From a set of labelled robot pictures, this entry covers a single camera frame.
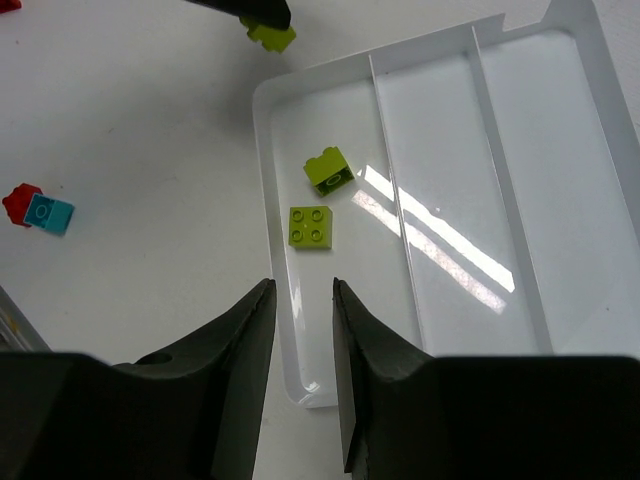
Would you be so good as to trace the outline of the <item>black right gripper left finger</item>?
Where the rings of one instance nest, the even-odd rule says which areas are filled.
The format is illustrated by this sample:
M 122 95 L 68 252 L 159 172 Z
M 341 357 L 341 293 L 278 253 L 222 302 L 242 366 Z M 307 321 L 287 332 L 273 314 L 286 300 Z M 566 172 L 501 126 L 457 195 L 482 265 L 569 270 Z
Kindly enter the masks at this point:
M 52 351 L 1 298 L 5 479 L 249 479 L 277 293 L 260 281 L 227 312 L 133 363 Z

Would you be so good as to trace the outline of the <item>green lego brick square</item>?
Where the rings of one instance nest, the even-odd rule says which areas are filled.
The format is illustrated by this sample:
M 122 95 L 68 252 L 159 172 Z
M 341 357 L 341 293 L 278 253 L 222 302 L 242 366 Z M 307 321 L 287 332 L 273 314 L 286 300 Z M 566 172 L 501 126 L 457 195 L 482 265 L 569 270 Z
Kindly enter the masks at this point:
M 288 244 L 295 249 L 331 249 L 333 212 L 328 206 L 291 207 Z

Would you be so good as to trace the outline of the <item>green lego brick sloped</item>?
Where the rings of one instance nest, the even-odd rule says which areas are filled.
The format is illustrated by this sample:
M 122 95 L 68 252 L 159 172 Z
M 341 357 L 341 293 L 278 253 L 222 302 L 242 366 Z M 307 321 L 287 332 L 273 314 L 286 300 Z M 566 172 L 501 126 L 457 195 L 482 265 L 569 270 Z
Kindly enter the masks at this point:
M 303 169 L 313 189 L 321 197 L 354 179 L 348 162 L 337 146 L 327 147 L 320 156 L 308 159 Z

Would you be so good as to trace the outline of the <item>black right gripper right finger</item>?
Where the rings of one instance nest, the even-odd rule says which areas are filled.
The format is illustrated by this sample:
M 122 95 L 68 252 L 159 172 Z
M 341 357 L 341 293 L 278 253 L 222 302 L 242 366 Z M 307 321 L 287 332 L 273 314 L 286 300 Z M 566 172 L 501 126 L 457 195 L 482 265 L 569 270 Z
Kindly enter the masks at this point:
M 635 479 L 639 363 L 433 357 L 333 282 L 344 470 L 354 479 Z

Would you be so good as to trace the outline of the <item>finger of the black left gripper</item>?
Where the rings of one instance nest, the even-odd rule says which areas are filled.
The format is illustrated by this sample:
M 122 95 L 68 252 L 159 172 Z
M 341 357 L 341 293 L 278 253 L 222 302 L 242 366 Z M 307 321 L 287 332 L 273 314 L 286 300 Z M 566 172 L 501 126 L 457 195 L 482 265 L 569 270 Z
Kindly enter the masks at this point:
M 247 18 L 274 29 L 288 29 L 291 11 L 286 0 L 189 0 L 190 3 Z

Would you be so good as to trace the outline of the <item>cyan lego brick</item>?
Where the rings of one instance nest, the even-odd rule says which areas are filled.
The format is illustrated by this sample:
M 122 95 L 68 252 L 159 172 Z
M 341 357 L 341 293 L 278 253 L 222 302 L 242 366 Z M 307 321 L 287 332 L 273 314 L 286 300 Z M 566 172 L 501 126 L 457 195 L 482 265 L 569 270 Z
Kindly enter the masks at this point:
M 75 207 L 67 202 L 34 193 L 23 222 L 57 236 L 64 236 Z

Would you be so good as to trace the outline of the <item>red lego brick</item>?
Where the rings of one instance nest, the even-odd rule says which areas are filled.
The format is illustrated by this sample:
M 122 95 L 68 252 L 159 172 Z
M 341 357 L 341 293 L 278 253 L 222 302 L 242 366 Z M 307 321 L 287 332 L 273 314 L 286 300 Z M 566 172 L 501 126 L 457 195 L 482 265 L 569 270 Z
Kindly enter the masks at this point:
M 22 183 L 2 199 L 2 205 L 13 224 L 30 228 L 30 225 L 24 222 L 24 217 L 34 194 L 42 194 L 42 190 L 37 186 Z
M 12 12 L 22 8 L 20 0 L 0 0 L 0 14 Z

